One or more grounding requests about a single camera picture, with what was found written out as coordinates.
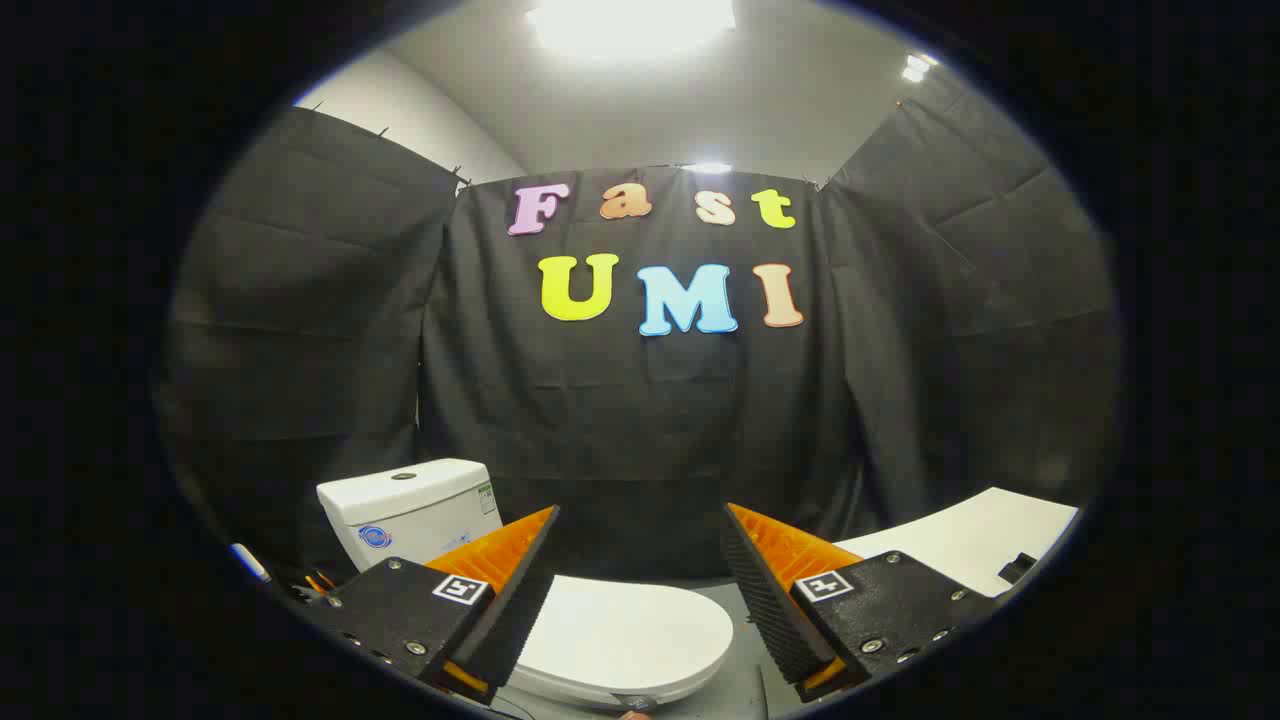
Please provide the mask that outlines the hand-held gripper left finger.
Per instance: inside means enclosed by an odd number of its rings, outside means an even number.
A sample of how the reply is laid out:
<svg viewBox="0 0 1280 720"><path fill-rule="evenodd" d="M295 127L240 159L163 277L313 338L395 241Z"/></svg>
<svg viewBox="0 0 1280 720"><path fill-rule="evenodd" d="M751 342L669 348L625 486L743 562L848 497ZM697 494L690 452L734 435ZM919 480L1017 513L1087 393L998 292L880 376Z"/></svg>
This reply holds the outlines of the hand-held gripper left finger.
<svg viewBox="0 0 1280 720"><path fill-rule="evenodd" d="M552 505L429 562L389 557L300 609L372 664L489 706L508 683L561 561Z"/></svg>

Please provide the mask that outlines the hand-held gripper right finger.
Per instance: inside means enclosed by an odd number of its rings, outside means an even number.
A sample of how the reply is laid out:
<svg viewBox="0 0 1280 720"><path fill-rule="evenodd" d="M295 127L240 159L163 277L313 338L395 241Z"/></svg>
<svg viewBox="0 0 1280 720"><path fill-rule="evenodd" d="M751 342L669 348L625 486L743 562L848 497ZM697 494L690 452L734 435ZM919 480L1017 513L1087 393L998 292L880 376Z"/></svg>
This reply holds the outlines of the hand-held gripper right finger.
<svg viewBox="0 0 1280 720"><path fill-rule="evenodd" d="M895 673L997 609L901 550L863 557L737 503L722 509L722 553L803 702Z"/></svg>

